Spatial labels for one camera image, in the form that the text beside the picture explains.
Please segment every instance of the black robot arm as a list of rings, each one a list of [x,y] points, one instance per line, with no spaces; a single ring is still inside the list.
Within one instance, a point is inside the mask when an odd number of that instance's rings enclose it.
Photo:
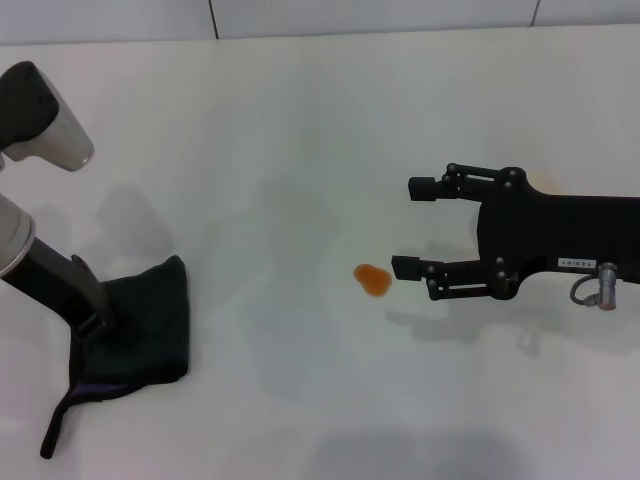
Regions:
[[[450,164],[442,180],[409,180],[413,201],[480,202],[479,260],[443,263],[394,256],[399,280],[427,280],[432,300],[491,296],[509,300],[537,272],[584,273],[600,291],[576,303],[615,308],[615,281],[640,283],[640,198],[546,195],[524,170]]]

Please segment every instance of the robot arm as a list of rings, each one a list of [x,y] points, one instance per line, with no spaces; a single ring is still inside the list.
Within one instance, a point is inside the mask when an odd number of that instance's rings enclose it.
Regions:
[[[427,280],[432,300],[491,296],[510,300],[537,272],[584,273],[600,291],[584,300],[615,308],[615,282],[640,283],[640,198],[546,195],[524,170],[450,164],[442,180],[409,180],[413,201],[461,198],[480,202],[479,260],[443,263],[394,256],[399,280]]]
[[[14,161],[39,156],[68,171],[93,156],[82,126],[31,62],[0,77],[0,151]],[[38,240],[31,216],[2,195],[0,278],[60,315],[80,341],[113,324],[105,289],[85,263]]]

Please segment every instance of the black cloth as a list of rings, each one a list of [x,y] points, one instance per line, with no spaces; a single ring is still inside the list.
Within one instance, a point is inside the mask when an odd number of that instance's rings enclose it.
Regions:
[[[69,390],[56,407],[40,455],[51,458],[62,419],[81,403],[172,383],[189,370],[187,272],[173,256],[140,275],[105,283],[116,327],[84,345],[71,339]]]

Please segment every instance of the white table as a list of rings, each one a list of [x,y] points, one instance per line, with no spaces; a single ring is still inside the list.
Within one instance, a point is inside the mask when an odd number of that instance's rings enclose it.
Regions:
[[[476,205],[412,175],[520,166],[546,191],[638,195],[639,27],[0,49],[92,136],[69,174],[0,190],[99,278],[178,253],[191,372],[88,404],[38,457],[67,387],[66,325],[0,290],[3,478],[601,480],[640,472],[640,290],[612,314],[572,275],[508,303],[364,294],[360,263],[475,258]]]

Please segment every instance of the sticker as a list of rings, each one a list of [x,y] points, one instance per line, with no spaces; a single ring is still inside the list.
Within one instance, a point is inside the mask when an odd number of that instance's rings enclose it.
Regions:
[[[597,266],[595,260],[584,260],[582,258],[559,258],[558,266],[564,268],[584,268],[594,270]]]

